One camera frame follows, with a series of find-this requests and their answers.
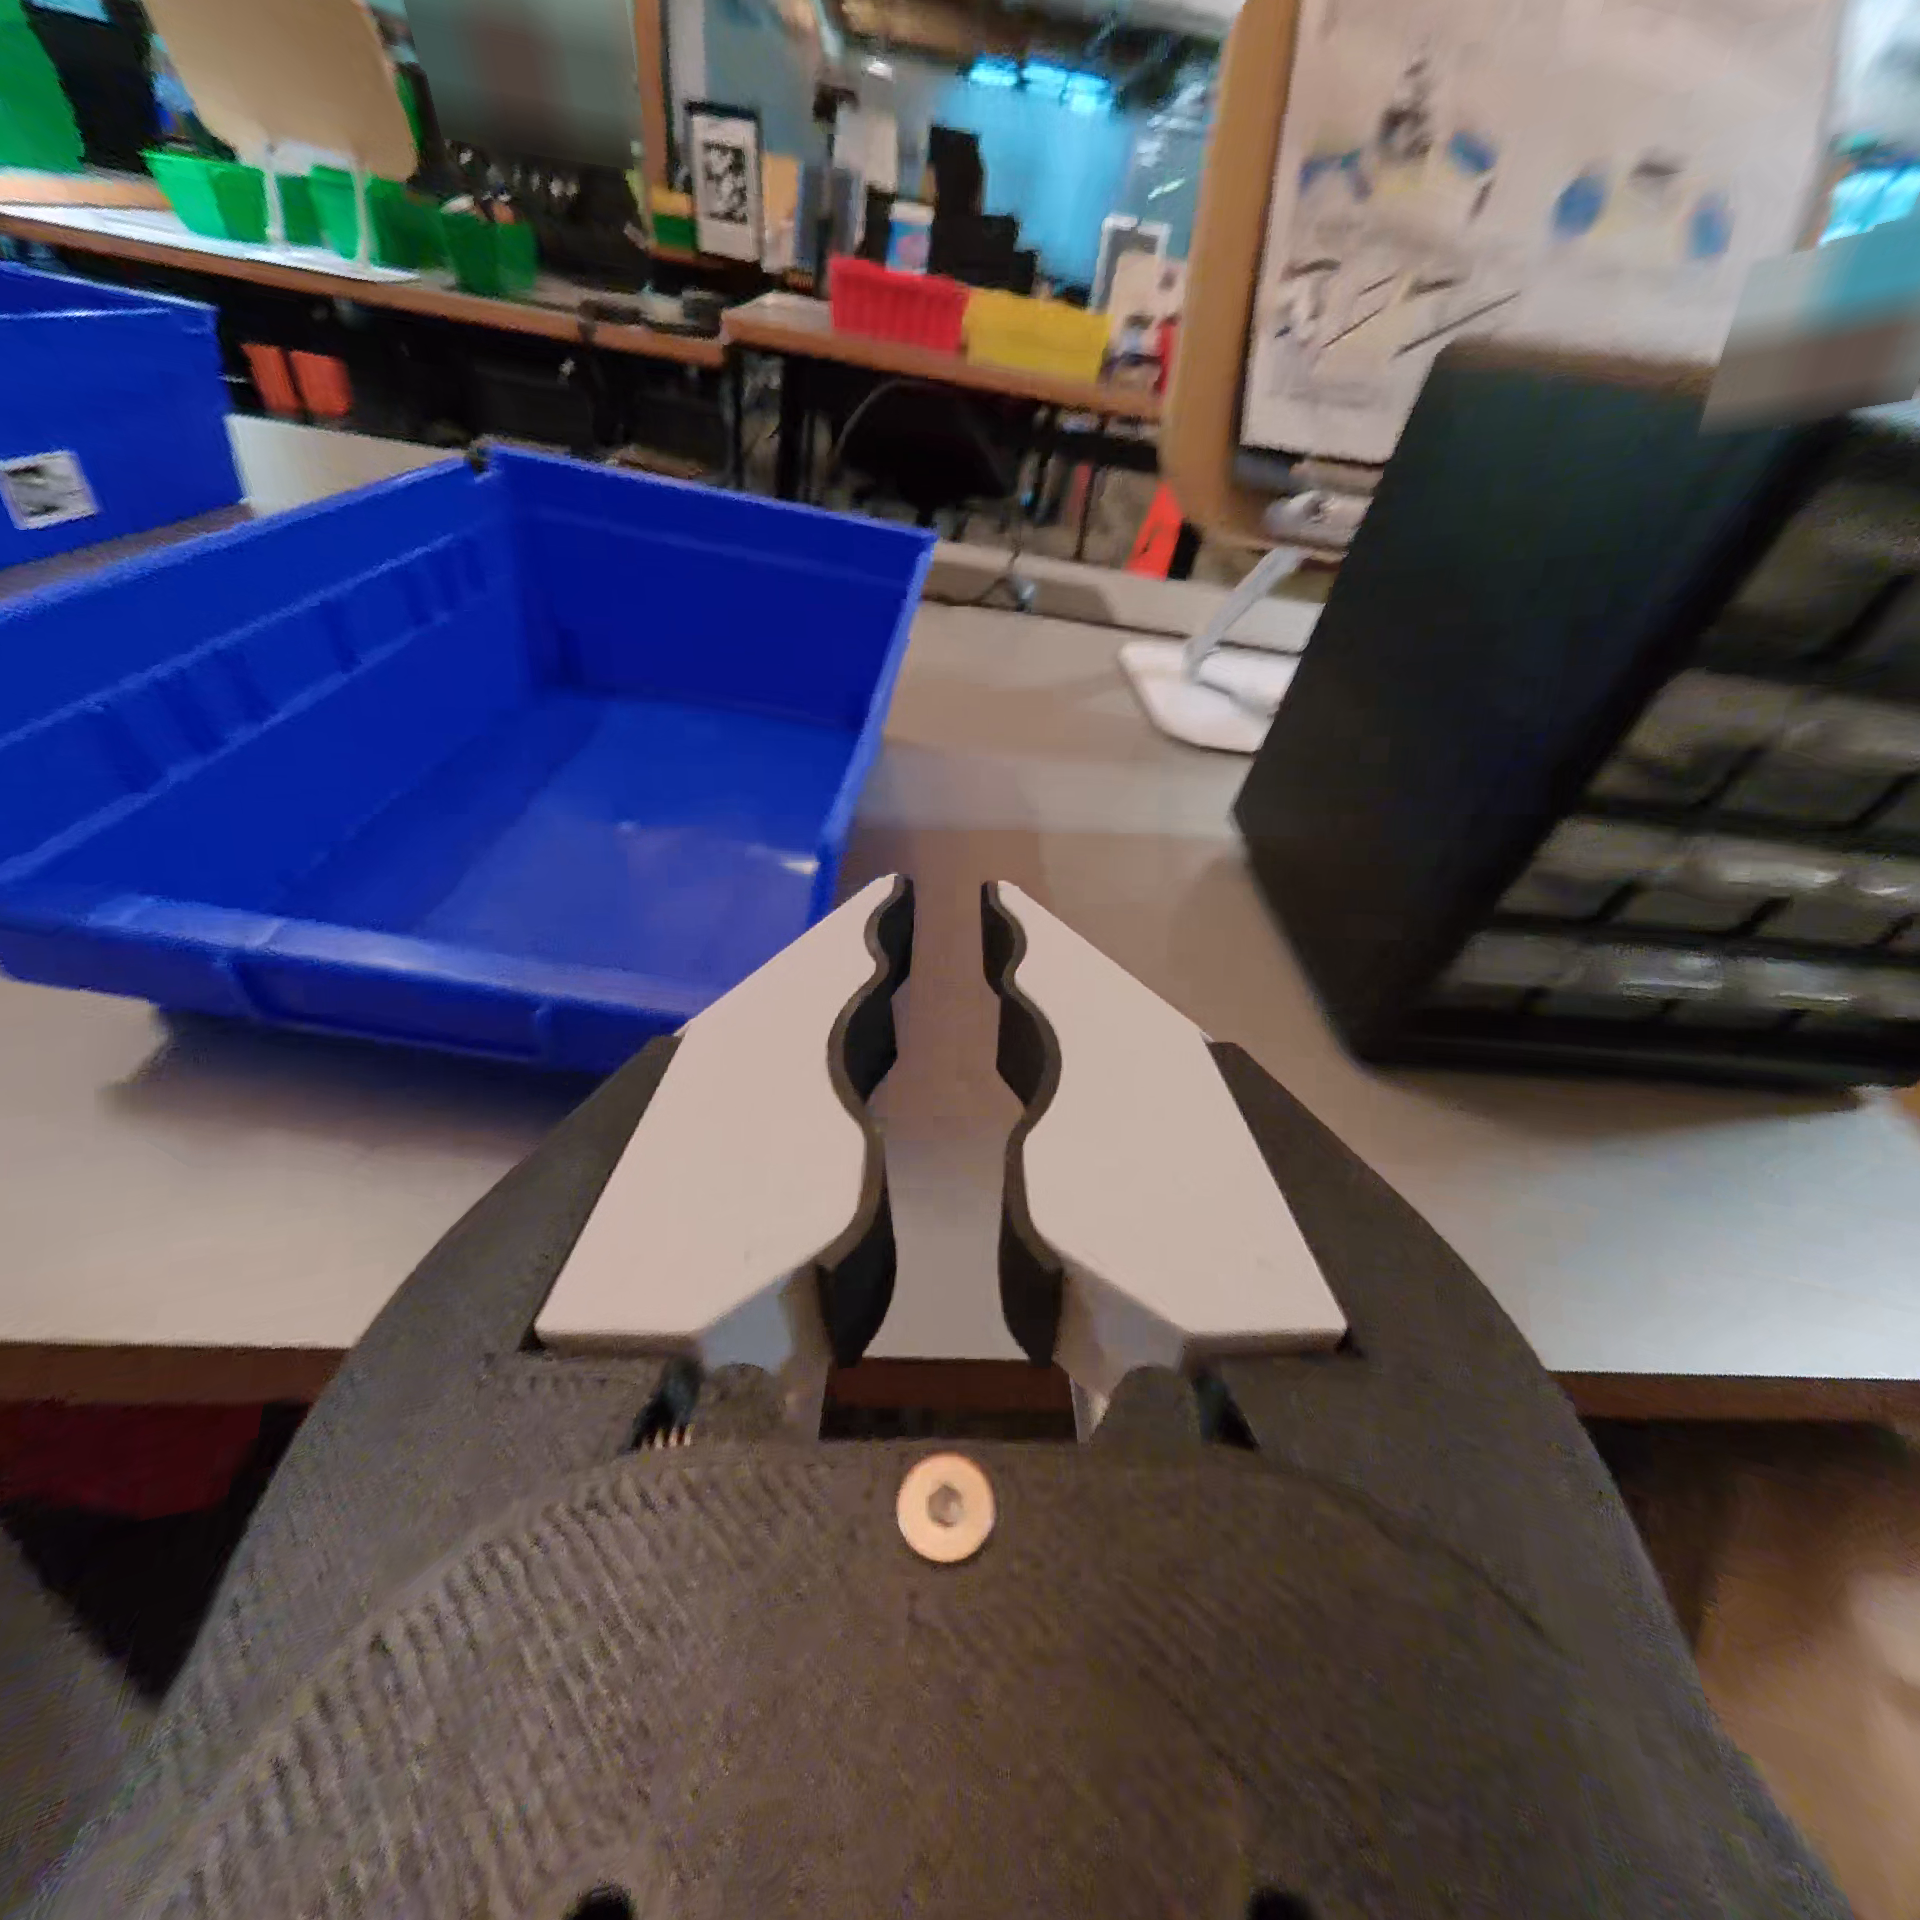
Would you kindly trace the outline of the yellow storage bin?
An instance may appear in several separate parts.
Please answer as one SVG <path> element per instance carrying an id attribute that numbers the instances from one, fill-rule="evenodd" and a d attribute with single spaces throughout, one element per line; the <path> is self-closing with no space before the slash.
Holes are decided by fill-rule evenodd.
<path id="1" fill-rule="evenodd" d="M 1110 322 L 1077 304 L 975 288 L 963 346 L 967 361 L 986 369 L 1093 385 L 1108 359 Z"/>

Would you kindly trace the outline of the wooden table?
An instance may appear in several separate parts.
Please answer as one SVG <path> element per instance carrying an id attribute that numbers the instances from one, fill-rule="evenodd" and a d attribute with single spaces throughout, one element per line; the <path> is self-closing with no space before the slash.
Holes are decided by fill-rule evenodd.
<path id="1" fill-rule="evenodd" d="M 915 377 L 967 394 L 1031 400 L 1070 416 L 1094 416 L 1155 425 L 1162 395 L 1127 390 L 1114 379 L 1075 379 L 979 363 L 963 353 L 935 353 L 912 343 L 886 343 L 831 325 L 830 307 L 800 295 L 759 295 L 722 319 L 722 346 L 735 353 L 772 355 L 782 361 L 853 369 L 872 376 Z"/>
<path id="2" fill-rule="evenodd" d="M 323 250 L 255 247 L 196 235 L 170 210 L 67 205 L 2 205 L 4 238 L 170 273 L 246 285 L 259 291 L 339 299 L 415 321 L 443 321 L 567 347 L 618 353 L 648 363 L 717 373 L 720 338 L 586 315 L 586 299 L 541 304 L 469 295 L 414 273 L 358 267 Z"/>

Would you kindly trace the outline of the large blue bin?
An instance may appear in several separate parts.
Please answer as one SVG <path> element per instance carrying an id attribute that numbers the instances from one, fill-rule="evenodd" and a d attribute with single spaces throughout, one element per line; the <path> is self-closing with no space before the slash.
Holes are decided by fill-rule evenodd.
<path id="1" fill-rule="evenodd" d="M 493 449 L 11 594 L 4 975 L 613 1072 L 831 910 L 935 553 Z"/>

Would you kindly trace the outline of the wall poster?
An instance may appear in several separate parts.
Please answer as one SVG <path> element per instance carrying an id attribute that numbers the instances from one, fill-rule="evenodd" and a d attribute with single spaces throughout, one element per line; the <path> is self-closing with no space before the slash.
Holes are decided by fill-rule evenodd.
<path id="1" fill-rule="evenodd" d="M 1390 459 L 1439 353 L 1711 361 L 1830 145 L 1846 6 L 1299 6 L 1247 457 Z"/>

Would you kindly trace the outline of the red storage bin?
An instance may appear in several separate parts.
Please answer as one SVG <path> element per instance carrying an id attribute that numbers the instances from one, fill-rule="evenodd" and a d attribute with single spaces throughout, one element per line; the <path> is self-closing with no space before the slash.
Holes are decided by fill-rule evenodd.
<path id="1" fill-rule="evenodd" d="M 830 257 L 831 330 L 850 338 L 959 355 L 972 291 L 933 273 L 900 273 L 863 257 Z"/>

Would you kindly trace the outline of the white desk stand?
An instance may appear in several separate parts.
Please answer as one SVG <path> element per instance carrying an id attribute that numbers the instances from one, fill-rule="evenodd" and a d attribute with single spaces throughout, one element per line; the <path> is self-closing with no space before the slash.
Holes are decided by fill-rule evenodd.
<path id="1" fill-rule="evenodd" d="M 1299 594 L 1306 569 L 1338 569 L 1367 515 L 1367 497 L 1310 487 L 1263 515 L 1275 538 L 1187 639 L 1128 639 L 1117 671 L 1150 728 L 1203 752 L 1253 758 L 1272 726 L 1328 589 Z"/>

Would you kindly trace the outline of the black drawer cabinet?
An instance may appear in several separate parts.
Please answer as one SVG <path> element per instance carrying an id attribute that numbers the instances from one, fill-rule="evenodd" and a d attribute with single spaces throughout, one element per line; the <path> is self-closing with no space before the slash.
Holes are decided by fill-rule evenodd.
<path id="1" fill-rule="evenodd" d="M 1615 1049 L 1525 1062 L 1416 1032 L 1427 989 L 1672 664 L 1770 483 L 1821 427 L 1887 407 L 1711 430 L 1708 387 L 1490 346 L 1429 376 L 1231 810 L 1352 1058 L 1844 1088 L 1646 1070 Z"/>

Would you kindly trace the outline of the beige board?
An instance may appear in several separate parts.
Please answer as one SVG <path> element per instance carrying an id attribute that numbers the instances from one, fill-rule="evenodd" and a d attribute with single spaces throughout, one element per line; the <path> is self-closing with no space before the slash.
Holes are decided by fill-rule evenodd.
<path id="1" fill-rule="evenodd" d="M 363 2 L 146 2 L 199 121 L 250 162 L 283 152 L 402 181 L 419 145 Z"/>

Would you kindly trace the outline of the set of clear cabinet drawers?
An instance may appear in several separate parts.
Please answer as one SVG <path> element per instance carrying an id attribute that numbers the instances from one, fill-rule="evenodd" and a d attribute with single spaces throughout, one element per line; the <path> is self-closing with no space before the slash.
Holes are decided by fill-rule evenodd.
<path id="1" fill-rule="evenodd" d="M 1416 1032 L 1914 1088 L 1915 535 L 1914 402 L 1796 451 Z"/>

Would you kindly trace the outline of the row of green bins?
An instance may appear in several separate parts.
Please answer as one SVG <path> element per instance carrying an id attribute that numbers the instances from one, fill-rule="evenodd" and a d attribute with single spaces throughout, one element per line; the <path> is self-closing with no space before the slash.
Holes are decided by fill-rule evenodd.
<path id="1" fill-rule="evenodd" d="M 192 152 L 141 154 L 183 229 L 245 247 L 270 245 L 270 194 L 260 169 Z M 344 169 L 318 166 L 274 177 L 279 240 L 286 250 L 326 251 L 394 273 L 445 271 L 476 297 L 520 297 L 535 288 L 533 226 L 500 222 L 469 207 L 445 208 L 406 184 L 371 177 L 356 191 Z"/>

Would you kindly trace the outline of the black chair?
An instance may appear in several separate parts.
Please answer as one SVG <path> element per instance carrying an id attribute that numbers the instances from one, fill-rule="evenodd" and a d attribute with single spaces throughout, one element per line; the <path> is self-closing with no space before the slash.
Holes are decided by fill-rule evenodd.
<path id="1" fill-rule="evenodd" d="M 1034 400 L 884 376 L 835 425 L 823 487 L 858 510 L 884 502 L 923 531 L 959 531 L 1016 509 L 1038 427 Z"/>

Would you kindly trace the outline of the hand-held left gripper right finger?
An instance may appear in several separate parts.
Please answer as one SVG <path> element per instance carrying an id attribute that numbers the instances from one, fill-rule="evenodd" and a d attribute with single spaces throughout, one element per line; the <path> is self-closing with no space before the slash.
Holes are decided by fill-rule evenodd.
<path id="1" fill-rule="evenodd" d="M 1008 880 L 981 887 L 1004 1149 L 999 1307 L 1096 1426 L 1138 1369 L 1348 1336 L 1208 1033 Z"/>

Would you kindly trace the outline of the grey desk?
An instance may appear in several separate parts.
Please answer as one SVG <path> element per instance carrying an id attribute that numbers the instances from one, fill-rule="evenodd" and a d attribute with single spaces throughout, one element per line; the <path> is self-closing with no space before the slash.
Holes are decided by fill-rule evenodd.
<path id="1" fill-rule="evenodd" d="M 997 999 L 975 889 L 1012 880 L 1243 1046 L 1461 1254 L 1600 1417 L 1915 1415 L 1915 1109 L 1357 1067 L 1231 832 L 1236 765 L 1163 741 L 1117 633 L 923 606 L 843 885 L 910 873 L 877 1114 L 898 1282 L 872 1358 L 1012 1360 L 995 1277 Z M 4 1393 L 308 1399 L 428 1249 L 586 1097 L 386 1047 L 170 1029 L 4 984 Z"/>

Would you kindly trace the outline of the blue bin with label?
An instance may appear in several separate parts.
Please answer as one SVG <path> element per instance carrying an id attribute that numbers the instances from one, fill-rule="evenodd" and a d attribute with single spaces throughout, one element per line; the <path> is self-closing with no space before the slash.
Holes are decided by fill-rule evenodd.
<path id="1" fill-rule="evenodd" d="M 2 267 L 2 569 L 235 510 L 203 304 Z"/>

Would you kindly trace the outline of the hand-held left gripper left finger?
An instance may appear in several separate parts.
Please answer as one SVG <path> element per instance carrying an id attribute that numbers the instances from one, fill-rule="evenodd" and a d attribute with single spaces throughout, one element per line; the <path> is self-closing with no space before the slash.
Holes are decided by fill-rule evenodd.
<path id="1" fill-rule="evenodd" d="M 882 877 L 656 1049 L 661 1075 L 535 1318 L 564 1357 L 858 1362 L 896 1289 L 872 1096 L 917 901 Z"/>

